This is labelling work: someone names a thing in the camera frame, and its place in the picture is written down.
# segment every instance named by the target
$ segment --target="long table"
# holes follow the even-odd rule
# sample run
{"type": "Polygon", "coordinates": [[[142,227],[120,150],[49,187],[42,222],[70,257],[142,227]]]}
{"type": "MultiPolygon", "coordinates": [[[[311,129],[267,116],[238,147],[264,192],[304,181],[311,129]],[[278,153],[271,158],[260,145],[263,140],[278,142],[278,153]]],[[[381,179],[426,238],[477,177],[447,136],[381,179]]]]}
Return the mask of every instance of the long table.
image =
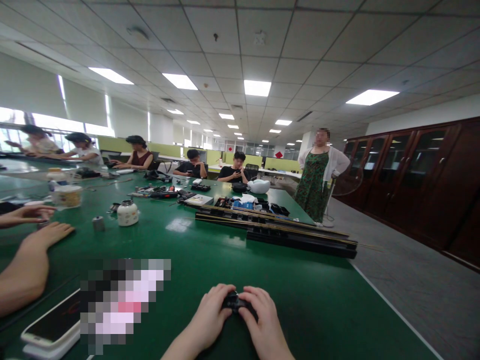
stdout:
{"type": "MultiPolygon", "coordinates": [[[[85,189],[81,207],[55,214],[54,220],[68,222],[76,231],[48,252],[50,273],[42,296],[46,300],[0,333],[6,358],[24,359],[22,330],[78,289],[80,278],[86,279],[88,270],[101,270],[101,260],[119,258],[171,259],[171,280],[157,292],[148,313],[141,314],[141,323],[134,325],[134,334],[127,336],[126,345],[104,347],[106,359],[159,359],[189,323],[203,294],[217,283],[235,284],[240,291],[245,285],[266,289],[298,360],[436,358],[344,258],[246,240],[242,229],[195,221],[195,210],[170,206],[173,199],[135,199],[141,211],[139,222],[119,227],[115,216],[106,213],[109,205],[128,199],[126,194],[135,186],[152,182],[143,179],[141,173],[126,174],[120,180],[128,178],[133,180],[91,189],[96,191],[85,189]],[[104,217],[105,232],[93,231],[95,216],[104,217]]],[[[184,180],[189,185],[192,181],[184,180]]],[[[202,183],[211,185],[204,195],[232,195],[228,183],[202,183]]],[[[82,186],[104,184],[104,180],[94,179],[82,186]]],[[[3,194],[41,195],[47,191],[43,182],[9,176],[0,176],[0,187],[9,189],[3,194]]],[[[261,197],[285,206],[290,216],[312,223],[285,191],[270,189],[261,197]]],[[[34,226],[28,224],[0,230],[0,271],[33,230],[34,226]]],[[[1,319],[0,327],[17,314],[1,319]]],[[[85,360],[87,356],[87,347],[79,342],[64,359],[85,360]]],[[[201,358],[256,359],[247,327],[238,315],[226,321],[216,344],[201,358]]]]}
{"type": "MultiPolygon", "coordinates": [[[[220,170],[222,169],[222,167],[225,167],[225,166],[232,166],[230,164],[223,164],[223,166],[220,166],[220,165],[212,165],[212,166],[208,166],[208,172],[209,173],[219,173],[220,170]]],[[[289,177],[289,178],[295,178],[295,179],[300,179],[302,177],[302,174],[301,173],[297,173],[297,172],[291,172],[291,171],[277,171],[277,170],[268,170],[266,168],[263,168],[263,167],[260,167],[258,169],[258,172],[259,173],[263,173],[262,176],[270,176],[270,174],[275,174],[275,175],[278,175],[278,176],[283,176],[283,177],[289,177]]]]}

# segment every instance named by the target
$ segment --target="smartphone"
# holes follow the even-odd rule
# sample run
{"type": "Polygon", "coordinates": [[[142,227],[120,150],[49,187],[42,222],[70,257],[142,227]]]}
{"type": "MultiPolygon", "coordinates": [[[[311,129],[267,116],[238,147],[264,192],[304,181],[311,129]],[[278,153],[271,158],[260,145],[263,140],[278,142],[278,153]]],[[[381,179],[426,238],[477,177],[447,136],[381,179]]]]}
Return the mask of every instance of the smartphone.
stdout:
{"type": "Polygon", "coordinates": [[[80,289],[33,322],[20,338],[42,348],[55,348],[80,328],[80,289]]]}

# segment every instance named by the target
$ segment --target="green floral dress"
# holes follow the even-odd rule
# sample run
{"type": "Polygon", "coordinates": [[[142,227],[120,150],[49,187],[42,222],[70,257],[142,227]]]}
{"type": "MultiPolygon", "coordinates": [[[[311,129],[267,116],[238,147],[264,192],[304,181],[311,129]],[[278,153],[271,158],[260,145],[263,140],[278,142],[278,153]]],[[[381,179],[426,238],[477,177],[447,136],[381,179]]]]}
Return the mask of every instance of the green floral dress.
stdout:
{"type": "Polygon", "coordinates": [[[324,181],[324,172],[329,162],[329,153],[308,153],[300,183],[293,198],[315,222],[321,223],[329,201],[329,189],[324,181]]]}

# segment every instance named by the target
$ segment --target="white jar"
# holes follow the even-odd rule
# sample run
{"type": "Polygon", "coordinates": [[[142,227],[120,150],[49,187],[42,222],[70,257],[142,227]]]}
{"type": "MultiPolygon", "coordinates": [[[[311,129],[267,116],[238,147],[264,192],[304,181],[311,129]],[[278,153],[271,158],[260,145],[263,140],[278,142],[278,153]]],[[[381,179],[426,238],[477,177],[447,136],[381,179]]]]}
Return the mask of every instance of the white jar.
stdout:
{"type": "Polygon", "coordinates": [[[48,188],[51,192],[55,191],[55,183],[60,186],[68,185],[67,174],[62,172],[62,169],[59,167],[50,167],[46,174],[46,179],[48,180],[48,188]]]}
{"type": "Polygon", "coordinates": [[[132,200],[124,200],[116,211],[119,226],[130,226],[139,222],[139,208],[132,200]]]}

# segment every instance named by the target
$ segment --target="gray floor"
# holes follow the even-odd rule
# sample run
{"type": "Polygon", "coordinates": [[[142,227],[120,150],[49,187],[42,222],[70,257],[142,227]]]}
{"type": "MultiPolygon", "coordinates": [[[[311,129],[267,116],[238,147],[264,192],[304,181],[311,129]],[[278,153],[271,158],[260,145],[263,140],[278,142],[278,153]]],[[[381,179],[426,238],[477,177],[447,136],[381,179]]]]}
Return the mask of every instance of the gray floor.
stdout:
{"type": "MultiPolygon", "coordinates": [[[[273,186],[293,194],[296,183],[273,186]]],[[[359,247],[352,264],[373,283],[445,360],[480,359],[480,274],[369,216],[332,199],[334,229],[359,247]]]]}

